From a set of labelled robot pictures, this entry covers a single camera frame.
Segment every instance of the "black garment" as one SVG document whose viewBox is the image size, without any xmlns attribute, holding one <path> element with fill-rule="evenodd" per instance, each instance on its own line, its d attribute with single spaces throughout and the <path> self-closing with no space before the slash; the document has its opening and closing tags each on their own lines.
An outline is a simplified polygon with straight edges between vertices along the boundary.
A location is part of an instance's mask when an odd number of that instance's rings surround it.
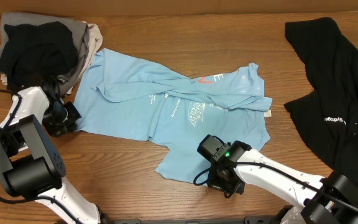
<svg viewBox="0 0 358 224">
<path fill-rule="evenodd" d="M 288 22 L 285 37 L 314 91 L 284 106 L 305 144 L 358 186 L 358 50 L 328 17 Z"/>
<path fill-rule="evenodd" d="M 4 26 L 8 35 L 0 58 L 0 71 L 7 76 L 7 89 L 19 91 L 55 83 L 76 65 L 77 49 L 71 31 L 60 22 L 39 26 Z"/>
</svg>

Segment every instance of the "robotic arm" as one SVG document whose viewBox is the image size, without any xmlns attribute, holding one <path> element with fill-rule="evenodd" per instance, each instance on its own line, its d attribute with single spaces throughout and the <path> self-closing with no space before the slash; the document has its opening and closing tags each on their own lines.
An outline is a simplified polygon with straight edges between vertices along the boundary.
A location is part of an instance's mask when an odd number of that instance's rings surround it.
<svg viewBox="0 0 358 224">
<path fill-rule="evenodd" d="M 75 121 L 80 118 L 75 107 L 71 103 L 63 105 L 45 86 L 30 87 L 18 94 L 12 97 L 12 108 L 0 124 L 0 183 L 4 190 L 12 197 L 23 196 L 25 202 L 44 204 L 67 223 L 115 223 L 67 180 L 62 158 L 42 128 L 41 123 L 49 135 L 56 137 L 74 131 Z M 11 160 L 25 149 L 31 155 Z M 214 136 L 207 136 L 198 152 L 211 162 L 211 167 L 203 172 L 209 171 L 208 179 L 196 185 L 207 184 L 223 191 L 225 197 L 242 194 L 245 183 L 262 187 L 293 206 L 278 223 L 358 224 L 358 212 L 337 202 L 343 200 L 358 208 L 358 189 L 344 176 L 334 172 L 324 179 L 299 172 L 266 158 L 243 142 L 224 144 Z"/>
</svg>

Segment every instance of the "light blue t-shirt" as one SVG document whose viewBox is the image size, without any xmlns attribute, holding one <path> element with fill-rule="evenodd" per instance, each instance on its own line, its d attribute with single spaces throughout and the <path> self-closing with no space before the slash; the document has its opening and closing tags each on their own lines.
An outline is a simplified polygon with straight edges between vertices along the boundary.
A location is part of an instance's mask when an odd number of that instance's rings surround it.
<svg viewBox="0 0 358 224">
<path fill-rule="evenodd" d="M 150 140 L 170 152 L 156 171 L 192 182 L 209 167 L 197 153 L 207 134 L 225 142 L 246 142 L 260 150 L 270 139 L 258 66 L 232 73 L 188 78 L 161 64 L 103 49 L 83 75 L 74 105 L 78 129 L 135 140 Z"/>
</svg>

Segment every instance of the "gray cloth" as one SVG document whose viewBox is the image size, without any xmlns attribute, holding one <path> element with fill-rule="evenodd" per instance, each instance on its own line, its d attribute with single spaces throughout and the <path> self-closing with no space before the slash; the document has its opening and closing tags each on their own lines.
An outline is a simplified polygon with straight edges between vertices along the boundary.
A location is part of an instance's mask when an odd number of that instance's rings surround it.
<svg viewBox="0 0 358 224">
<path fill-rule="evenodd" d="M 65 80 L 64 84 L 60 85 L 60 91 L 62 95 L 66 93 L 76 83 L 78 75 L 81 72 L 82 67 L 85 64 L 86 56 L 88 54 L 88 42 L 90 39 L 89 28 L 86 23 L 75 21 L 73 19 L 54 17 L 54 16 L 43 16 L 25 12 L 5 12 L 1 18 L 1 46 L 0 46 L 0 57 L 6 42 L 9 40 L 4 30 L 4 25 L 20 25 L 20 24 L 31 24 L 39 26 L 48 22 L 61 22 L 67 26 L 68 29 L 73 33 L 73 44 L 78 50 L 78 62 L 77 65 L 68 73 L 59 76 L 61 80 Z"/>
</svg>

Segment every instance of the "wooden table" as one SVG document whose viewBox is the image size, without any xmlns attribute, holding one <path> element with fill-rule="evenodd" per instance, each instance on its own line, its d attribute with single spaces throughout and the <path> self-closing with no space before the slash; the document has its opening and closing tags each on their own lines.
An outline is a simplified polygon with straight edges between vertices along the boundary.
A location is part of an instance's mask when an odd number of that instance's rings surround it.
<svg viewBox="0 0 358 224">
<path fill-rule="evenodd" d="M 99 25 L 103 47 L 161 63 L 192 78 L 257 63 L 258 73 L 265 80 L 265 94 L 273 98 L 273 116 L 266 118 L 271 140 L 263 154 L 294 169 L 327 176 L 331 169 L 304 145 L 283 107 L 312 91 L 305 66 L 285 40 L 284 24 L 323 16 L 335 19 L 358 48 L 358 12 L 76 19 Z M 66 100 L 74 100 L 76 89 Z M 0 93 L 0 122 L 10 107 L 9 95 Z M 166 180 L 154 169 L 168 149 L 151 142 L 82 132 L 53 141 L 64 158 L 70 182 L 111 218 L 242 218 L 274 215 L 287 204 L 251 185 L 246 186 L 244 195 L 225 199 L 216 190 Z M 0 194 L 7 197 L 1 186 Z M 56 220 L 54 213 L 35 202 L 0 203 L 3 224 Z"/>
</svg>

